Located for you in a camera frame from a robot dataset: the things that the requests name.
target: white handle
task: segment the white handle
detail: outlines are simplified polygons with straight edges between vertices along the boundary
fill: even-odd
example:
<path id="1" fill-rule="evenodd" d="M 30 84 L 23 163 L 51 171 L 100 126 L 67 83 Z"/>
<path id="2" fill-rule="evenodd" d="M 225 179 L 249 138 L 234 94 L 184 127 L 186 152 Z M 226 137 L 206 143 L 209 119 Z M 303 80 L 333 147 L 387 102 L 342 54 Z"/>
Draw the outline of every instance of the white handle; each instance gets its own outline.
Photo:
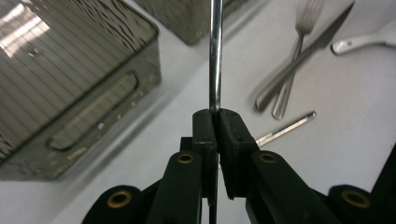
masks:
<path id="1" fill-rule="evenodd" d="M 351 37 L 349 39 L 334 42 L 332 44 L 332 51 L 334 51 L 335 54 L 340 55 L 350 52 L 353 49 L 358 49 L 364 46 L 380 43 L 382 43 L 382 41 L 379 39 L 377 33 L 359 35 L 356 37 Z"/>

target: tabletop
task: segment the tabletop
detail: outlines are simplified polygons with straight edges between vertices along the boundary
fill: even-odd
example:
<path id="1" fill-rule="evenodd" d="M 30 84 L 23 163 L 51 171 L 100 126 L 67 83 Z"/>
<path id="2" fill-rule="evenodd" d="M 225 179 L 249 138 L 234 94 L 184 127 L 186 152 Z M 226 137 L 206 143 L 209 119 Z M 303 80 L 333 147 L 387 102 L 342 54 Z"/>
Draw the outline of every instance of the tabletop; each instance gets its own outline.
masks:
<path id="1" fill-rule="evenodd" d="M 107 189 L 148 187 L 163 176 L 180 137 L 192 135 L 192 114 L 208 108 L 208 36 L 187 46 L 135 2 L 126 2 L 160 28 L 162 83 L 61 178 L 0 182 L 1 223 L 81 223 Z M 327 1 L 312 36 L 346 2 Z M 374 45 L 335 56 L 328 46 L 297 71 L 282 120 L 272 118 L 274 102 L 263 112 L 254 108 L 265 78 L 295 45 L 300 4 L 249 0 L 225 22 L 221 107 L 239 113 L 255 139 L 315 110 L 313 121 L 261 149 L 281 155 L 321 193 L 342 184 L 370 191 L 396 141 L 395 48 Z M 394 0 L 356 0 L 333 40 L 378 30 L 395 19 L 395 11 Z M 204 203 L 203 223 L 207 217 Z M 227 199 L 221 172 L 218 223 L 249 223 L 245 200 Z"/>

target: white-handled utensil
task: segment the white-handled utensil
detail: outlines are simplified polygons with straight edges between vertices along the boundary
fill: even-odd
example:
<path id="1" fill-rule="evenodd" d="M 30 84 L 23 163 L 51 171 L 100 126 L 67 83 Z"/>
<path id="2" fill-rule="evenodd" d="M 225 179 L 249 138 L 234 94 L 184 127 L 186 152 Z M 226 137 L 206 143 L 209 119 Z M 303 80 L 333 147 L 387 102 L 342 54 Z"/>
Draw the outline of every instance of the white-handled utensil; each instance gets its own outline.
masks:
<path id="1" fill-rule="evenodd" d="M 332 51 L 339 55 L 350 52 L 353 49 L 375 44 L 385 44 L 396 47 L 396 19 L 376 32 L 334 42 L 332 44 Z"/>

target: white surface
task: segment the white surface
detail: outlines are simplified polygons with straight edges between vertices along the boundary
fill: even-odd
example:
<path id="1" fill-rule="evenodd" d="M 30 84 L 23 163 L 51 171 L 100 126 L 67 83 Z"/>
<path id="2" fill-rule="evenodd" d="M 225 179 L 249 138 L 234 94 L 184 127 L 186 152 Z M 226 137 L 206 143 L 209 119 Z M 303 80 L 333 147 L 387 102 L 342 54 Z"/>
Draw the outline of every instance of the white surface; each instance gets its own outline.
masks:
<path id="1" fill-rule="evenodd" d="M 333 2 L 343 1 L 328 1 L 316 28 L 337 9 Z M 320 192 L 340 184 L 371 190 L 396 141 L 395 48 L 370 46 L 334 56 L 328 47 L 297 72 L 282 121 L 271 117 L 272 105 L 264 113 L 253 109 L 259 83 L 290 55 L 296 6 L 297 0 L 259 1 L 235 14 L 224 30 L 221 107 L 238 112 L 255 138 L 315 109 L 316 119 L 262 149 L 279 153 Z M 334 40 L 377 30 L 395 11 L 394 0 L 356 0 Z M 136 120 L 128 114 L 61 179 L 0 182 L 2 224 L 80 223 L 105 190 L 144 189 L 162 177 L 180 137 L 191 136 L 191 115 L 208 107 L 208 39 L 187 47 L 156 23 L 163 82 L 140 106 L 145 113 Z M 218 222 L 249 223 L 245 201 L 228 201 L 221 179 Z"/>

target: bolt hole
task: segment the bolt hole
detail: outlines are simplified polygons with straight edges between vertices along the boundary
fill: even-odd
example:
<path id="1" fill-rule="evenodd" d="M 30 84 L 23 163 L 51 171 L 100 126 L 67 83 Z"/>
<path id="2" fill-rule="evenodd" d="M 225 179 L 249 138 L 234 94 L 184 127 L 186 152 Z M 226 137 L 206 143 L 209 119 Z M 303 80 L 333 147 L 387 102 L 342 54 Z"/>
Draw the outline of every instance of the bolt hole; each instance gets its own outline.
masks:
<path id="1" fill-rule="evenodd" d="M 341 197 L 347 202 L 359 208 L 369 208 L 370 200 L 355 190 L 344 190 Z"/>
<path id="2" fill-rule="evenodd" d="M 263 162 L 274 163 L 276 162 L 276 157 L 269 153 L 262 153 L 260 154 L 260 160 Z"/>
<path id="3" fill-rule="evenodd" d="M 111 208 L 121 208 L 132 200 L 132 194 L 127 190 L 119 190 L 113 193 L 107 200 L 107 205 Z"/>
<path id="4" fill-rule="evenodd" d="M 187 163 L 190 163 L 190 162 L 194 161 L 194 157 L 192 155 L 190 155 L 190 154 L 183 154 L 183 155 L 179 156 L 177 158 L 177 160 L 180 163 L 187 164 Z"/>

